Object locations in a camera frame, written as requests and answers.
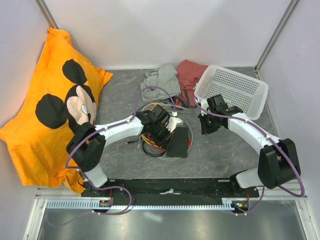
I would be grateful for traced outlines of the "black network switch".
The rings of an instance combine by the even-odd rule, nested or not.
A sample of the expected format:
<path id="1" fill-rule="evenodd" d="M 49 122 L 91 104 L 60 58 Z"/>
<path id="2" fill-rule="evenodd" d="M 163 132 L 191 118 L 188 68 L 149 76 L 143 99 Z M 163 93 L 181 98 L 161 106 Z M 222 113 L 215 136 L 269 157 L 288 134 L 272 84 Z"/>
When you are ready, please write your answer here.
<path id="1" fill-rule="evenodd" d="M 170 158 L 187 158 L 188 155 L 189 129 L 177 127 L 169 141 L 166 156 Z"/>

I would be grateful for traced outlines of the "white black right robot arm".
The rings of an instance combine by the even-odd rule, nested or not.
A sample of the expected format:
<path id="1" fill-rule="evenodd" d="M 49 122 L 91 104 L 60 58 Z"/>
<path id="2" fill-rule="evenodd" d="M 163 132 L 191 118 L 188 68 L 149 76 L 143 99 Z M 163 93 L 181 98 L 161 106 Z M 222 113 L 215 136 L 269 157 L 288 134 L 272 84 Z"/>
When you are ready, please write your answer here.
<path id="1" fill-rule="evenodd" d="M 201 110 L 198 118 L 202 134 L 208 135 L 224 127 L 245 140 L 259 156 L 258 167 L 232 175 L 229 191 L 235 197 L 242 196 L 247 188 L 263 186 L 270 190 L 280 188 L 292 196 L 301 198 L 305 187 L 295 143 L 280 139 L 256 125 L 237 106 L 228 106 L 218 94 L 207 99 L 195 99 Z"/>

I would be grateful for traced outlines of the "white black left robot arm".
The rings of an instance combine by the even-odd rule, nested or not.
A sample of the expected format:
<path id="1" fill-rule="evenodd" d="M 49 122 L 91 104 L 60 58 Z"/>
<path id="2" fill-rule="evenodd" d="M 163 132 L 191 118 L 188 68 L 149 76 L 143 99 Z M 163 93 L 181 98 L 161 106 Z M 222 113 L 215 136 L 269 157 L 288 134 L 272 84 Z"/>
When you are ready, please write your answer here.
<path id="1" fill-rule="evenodd" d="M 138 111 L 133 115 L 109 124 L 82 124 L 66 147 L 69 154 L 65 166 L 74 160 L 76 170 L 80 170 L 92 184 L 92 191 L 99 197 L 110 191 L 108 177 L 102 170 L 100 160 L 104 148 L 122 139 L 150 135 L 158 147 L 167 149 L 177 126 L 183 123 L 177 112 L 168 113 L 157 105 L 152 110 Z"/>

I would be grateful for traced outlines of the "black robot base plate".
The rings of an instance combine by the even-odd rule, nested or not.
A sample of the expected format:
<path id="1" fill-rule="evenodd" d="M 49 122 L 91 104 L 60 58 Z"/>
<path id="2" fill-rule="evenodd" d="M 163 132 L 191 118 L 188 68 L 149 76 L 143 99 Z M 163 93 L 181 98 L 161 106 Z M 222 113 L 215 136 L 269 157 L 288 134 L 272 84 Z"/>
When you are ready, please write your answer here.
<path id="1" fill-rule="evenodd" d="M 254 187 L 241 189 L 229 178 L 112 179 L 103 187 L 120 186 L 132 195 L 132 204 L 220 204 L 223 198 L 258 198 Z"/>

